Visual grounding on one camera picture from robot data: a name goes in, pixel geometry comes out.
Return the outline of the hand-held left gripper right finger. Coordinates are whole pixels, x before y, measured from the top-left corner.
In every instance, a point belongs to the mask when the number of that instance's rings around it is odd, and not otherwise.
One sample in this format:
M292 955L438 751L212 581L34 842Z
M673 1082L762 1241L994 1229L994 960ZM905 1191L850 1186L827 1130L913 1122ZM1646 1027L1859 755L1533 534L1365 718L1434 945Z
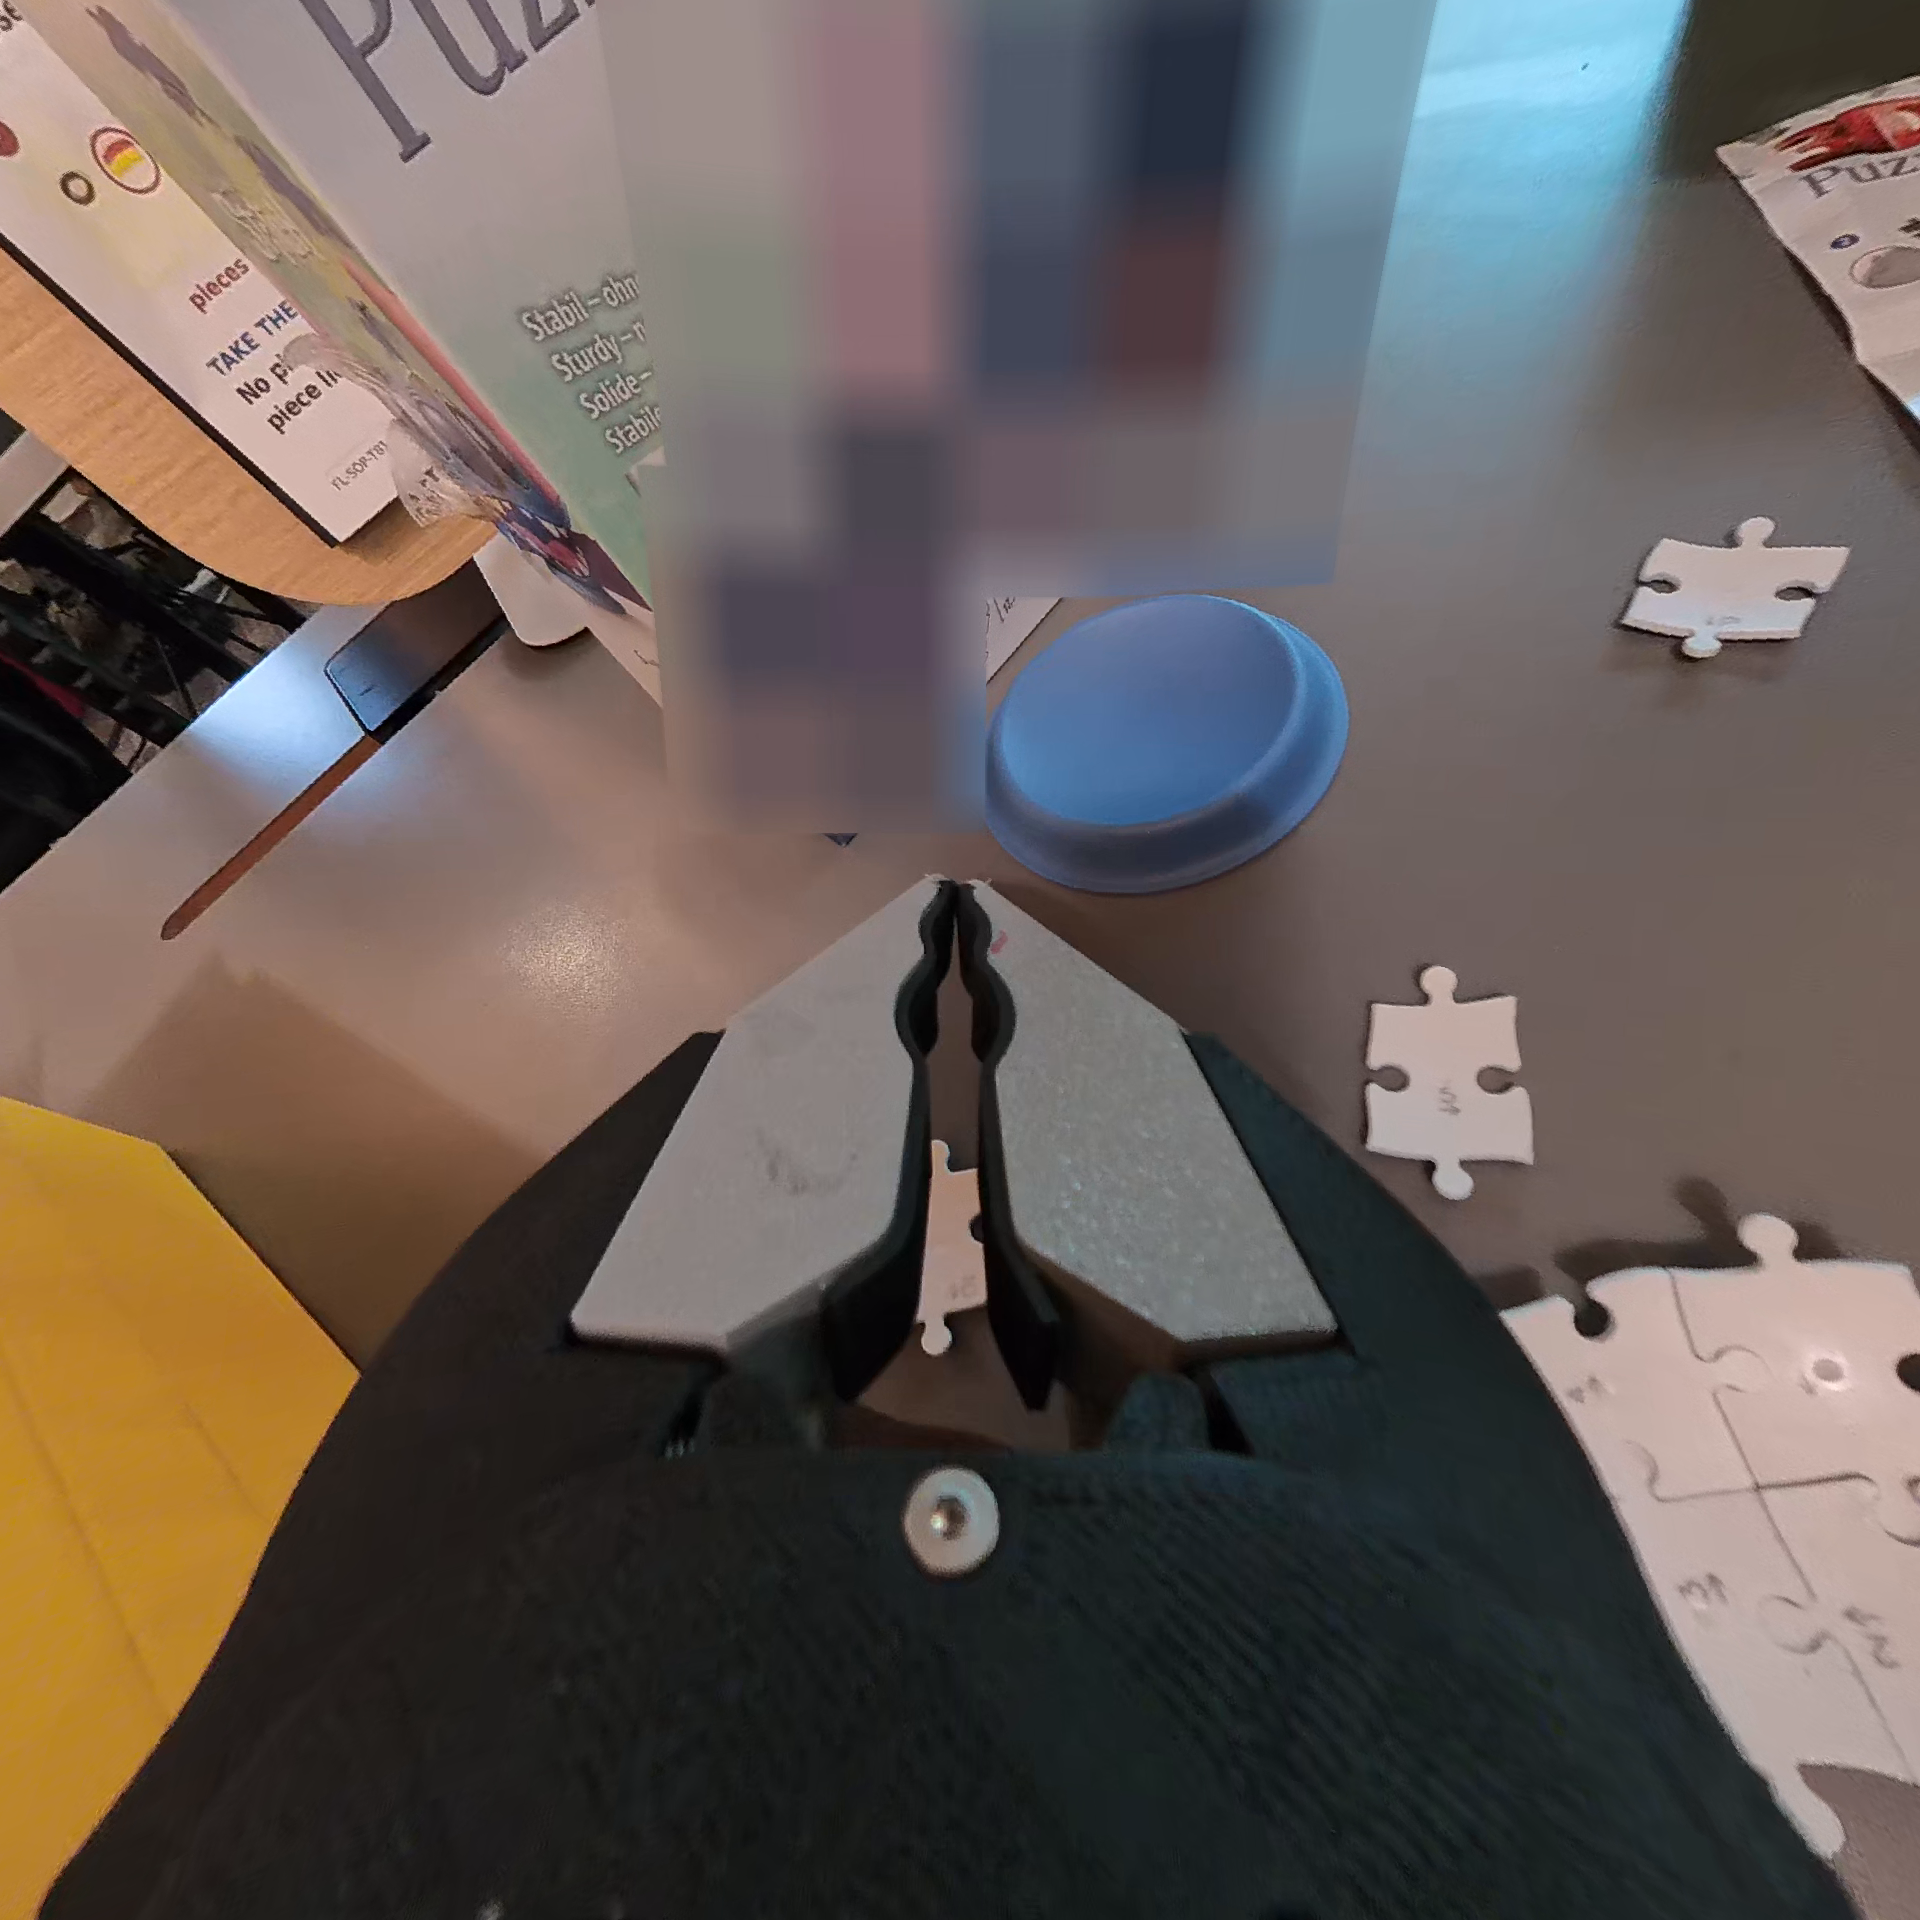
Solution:
M1022 1401L1334 1344L1187 1033L983 881L955 887L955 960L988 1314Z

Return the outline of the assembled white puzzle pieces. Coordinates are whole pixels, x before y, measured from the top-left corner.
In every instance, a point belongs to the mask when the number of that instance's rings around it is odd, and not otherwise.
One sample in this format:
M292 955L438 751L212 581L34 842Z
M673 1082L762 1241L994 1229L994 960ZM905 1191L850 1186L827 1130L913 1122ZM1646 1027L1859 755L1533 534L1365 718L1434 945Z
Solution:
M1918 1293L1738 1224L1746 1263L1636 1267L1505 1313L1694 1679L1825 1858L1807 1769L1918 1771Z

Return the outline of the blue round plastic stand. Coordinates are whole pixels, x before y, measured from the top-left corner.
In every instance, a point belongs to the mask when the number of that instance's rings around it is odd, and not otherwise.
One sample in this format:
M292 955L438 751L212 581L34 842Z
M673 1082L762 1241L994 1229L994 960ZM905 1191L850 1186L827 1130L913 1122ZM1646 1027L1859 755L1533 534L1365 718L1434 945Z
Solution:
M1015 680L988 731L983 819L1068 890L1173 895L1301 829L1351 722L1301 630L1229 598L1149 598L1076 622Z

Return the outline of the cartoon print puzzle box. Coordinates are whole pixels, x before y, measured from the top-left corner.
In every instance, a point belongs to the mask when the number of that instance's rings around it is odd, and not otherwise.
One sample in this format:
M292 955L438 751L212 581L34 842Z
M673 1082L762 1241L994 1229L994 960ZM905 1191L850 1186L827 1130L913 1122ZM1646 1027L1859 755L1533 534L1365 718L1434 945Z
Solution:
M386 409L412 513L487 525L514 632L593 632L659 701L665 446L593 8L19 9Z

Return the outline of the white puzzle piece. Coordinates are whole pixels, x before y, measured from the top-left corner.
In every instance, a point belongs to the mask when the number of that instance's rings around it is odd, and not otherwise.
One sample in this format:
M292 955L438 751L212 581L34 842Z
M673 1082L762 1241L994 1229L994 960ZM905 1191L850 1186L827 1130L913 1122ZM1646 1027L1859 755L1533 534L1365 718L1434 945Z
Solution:
M1743 519L1723 543L1665 537L1646 554L1619 626L1716 658L1729 640L1798 640L1842 577L1847 545L1773 545L1773 519Z
M1466 1203L1474 1165L1533 1165L1533 1115L1517 1085L1519 1005L1460 1000L1449 967L1423 967L1419 991L1418 1005L1371 1007L1365 1065L1401 1085L1363 1091L1365 1145L1423 1165L1437 1197Z
M974 1168L955 1168L947 1142L931 1145L927 1224L917 1306L919 1349L942 1358L953 1347L953 1325L985 1311L988 1267L974 1234L978 1190Z

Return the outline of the wooden desk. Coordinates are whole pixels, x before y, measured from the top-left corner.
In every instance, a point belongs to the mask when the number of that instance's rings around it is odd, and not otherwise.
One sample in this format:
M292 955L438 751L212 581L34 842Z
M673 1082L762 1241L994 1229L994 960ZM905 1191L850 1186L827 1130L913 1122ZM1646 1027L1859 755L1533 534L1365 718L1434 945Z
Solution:
M438 586L490 541L478 521L418 527L391 506L326 545L11 257L2 409L167 545L277 598L388 605Z

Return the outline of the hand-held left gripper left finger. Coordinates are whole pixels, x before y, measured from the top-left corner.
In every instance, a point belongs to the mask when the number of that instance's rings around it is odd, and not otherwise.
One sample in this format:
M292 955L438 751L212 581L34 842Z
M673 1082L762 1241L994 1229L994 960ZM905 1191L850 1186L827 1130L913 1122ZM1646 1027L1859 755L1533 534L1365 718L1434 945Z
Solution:
M958 885L919 881L724 1030L572 1334L858 1401L917 1325Z

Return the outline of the white printed puzzle bag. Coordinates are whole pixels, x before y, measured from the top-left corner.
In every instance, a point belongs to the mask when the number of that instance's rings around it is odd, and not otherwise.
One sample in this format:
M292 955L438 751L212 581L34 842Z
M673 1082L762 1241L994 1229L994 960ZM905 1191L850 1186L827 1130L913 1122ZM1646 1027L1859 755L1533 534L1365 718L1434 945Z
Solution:
M1918 415L1918 79L1721 144L1719 162L1837 317L1859 367Z

